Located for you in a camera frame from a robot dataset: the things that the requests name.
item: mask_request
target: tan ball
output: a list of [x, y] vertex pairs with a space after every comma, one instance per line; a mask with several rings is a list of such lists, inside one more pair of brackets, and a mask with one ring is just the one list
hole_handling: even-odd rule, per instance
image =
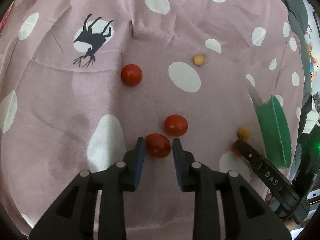
[[238, 130], [238, 137], [239, 139], [248, 140], [250, 137], [250, 128], [249, 127], [240, 127]]
[[197, 66], [202, 66], [205, 63], [205, 56], [202, 54], [197, 54], [193, 57], [193, 62]]

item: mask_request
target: fabric pocket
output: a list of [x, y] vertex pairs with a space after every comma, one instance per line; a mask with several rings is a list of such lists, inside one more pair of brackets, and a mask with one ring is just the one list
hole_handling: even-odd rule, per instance
[[122, 54], [117, 50], [100, 48], [93, 53], [90, 44], [75, 46], [66, 39], [60, 28], [52, 28], [37, 47], [32, 60], [39, 65], [76, 73], [118, 70], [122, 67]]

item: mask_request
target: white circle print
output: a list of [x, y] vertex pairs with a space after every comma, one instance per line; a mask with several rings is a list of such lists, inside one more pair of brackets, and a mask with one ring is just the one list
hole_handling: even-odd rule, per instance
[[[88, 27], [94, 23], [94, 20], [93, 21], [90, 21], [90, 22], [87, 22], [86, 26], [87, 26], [87, 30], [88, 30]], [[108, 41], [111, 40], [111, 38], [113, 37], [113, 34], [114, 34], [114, 30], [113, 30], [113, 27], [111, 24], [109, 24], [109, 27], [105, 30], [104, 33], [103, 30], [104, 28], [108, 25], [108, 22], [106, 22], [105, 20], [102, 20], [102, 19], [99, 19], [98, 21], [96, 21], [93, 25], [92, 25], [92, 34], [103, 34], [103, 35], [107, 35], [109, 33], [109, 27], [111, 29], [111, 35], [109, 37], [105, 37], [106, 41], [103, 43], [106, 44]], [[81, 27], [73, 41], [75, 41], [79, 35], [81, 34], [81, 32], [83, 31], [83, 27]], [[92, 49], [92, 44], [88, 43], [88, 42], [85, 42], [85, 41], [76, 41], [76, 42], [73, 42], [73, 46], [75, 47], [75, 49], [81, 53], [86, 53], [88, 51], [89, 48]]]

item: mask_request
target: pink fabric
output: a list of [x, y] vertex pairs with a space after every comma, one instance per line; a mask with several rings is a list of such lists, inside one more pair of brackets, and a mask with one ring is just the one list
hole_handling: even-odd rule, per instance
[[[79, 171], [107, 168], [122, 159], [121, 145], [112, 146], [114, 151], [101, 149], [108, 152], [109, 162], [104, 163], [105, 157], [96, 158], [97, 163], [87, 158], [94, 142], [110, 146], [99, 144], [108, 138], [92, 139], [101, 120], [99, 131], [117, 130], [115, 140], [121, 144], [118, 120], [125, 149], [131, 150], [138, 137], [166, 135], [164, 119], [181, 114], [189, 124], [181, 138], [183, 147], [217, 171], [240, 126], [250, 127], [249, 142], [264, 152], [244, 87], [248, 74], [264, 101], [273, 94], [283, 98], [294, 152], [304, 75], [297, 36], [290, 31], [284, 37], [288, 12], [281, 0], [168, 1], [167, 14], [151, 11], [145, 0], [16, 1], [0, 39], [4, 80], [0, 101], [13, 91], [17, 98], [13, 122], [1, 139], [0, 200], [21, 231], [28, 233], [30, 227], [20, 214], [36, 223]], [[27, 38], [17, 39], [24, 21], [34, 13], [39, 13], [34, 29]], [[94, 54], [94, 64], [81, 68], [73, 61], [86, 52], [77, 51], [73, 41], [89, 14], [89, 22], [98, 17], [114, 20], [113, 36]], [[257, 27], [266, 30], [261, 46], [252, 43]], [[208, 39], [219, 41], [221, 53], [205, 46]], [[203, 66], [192, 62], [197, 53], [206, 56]], [[172, 82], [168, 72], [174, 62], [184, 62], [197, 72], [198, 91], [184, 91]], [[136, 87], [121, 81], [121, 69], [127, 64], [137, 64], [143, 71]], [[297, 86], [293, 73], [300, 77]], [[108, 122], [114, 126], [106, 128]], [[265, 186], [251, 169], [250, 176], [250, 184], [262, 195]], [[146, 156], [140, 187], [125, 193], [124, 203], [129, 239], [190, 239], [194, 196], [180, 192], [172, 155]]]

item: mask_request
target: white wall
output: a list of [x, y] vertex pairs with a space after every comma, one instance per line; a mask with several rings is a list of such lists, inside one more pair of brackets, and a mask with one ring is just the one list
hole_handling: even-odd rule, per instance
[[[311, 33], [311, 45], [313, 47], [313, 54], [314, 58], [319, 58], [320, 59], [320, 37], [316, 25], [315, 18], [313, 17], [313, 12], [314, 9], [311, 6], [311, 4], [308, 3], [307, 0], [303, 0], [307, 12], [308, 12], [308, 20], [309, 20], [309, 25], [312, 28], [312, 33]], [[316, 94], [317, 92], [320, 91], [320, 69], [318, 69], [318, 76], [313, 78], [312, 80], [312, 95]]]

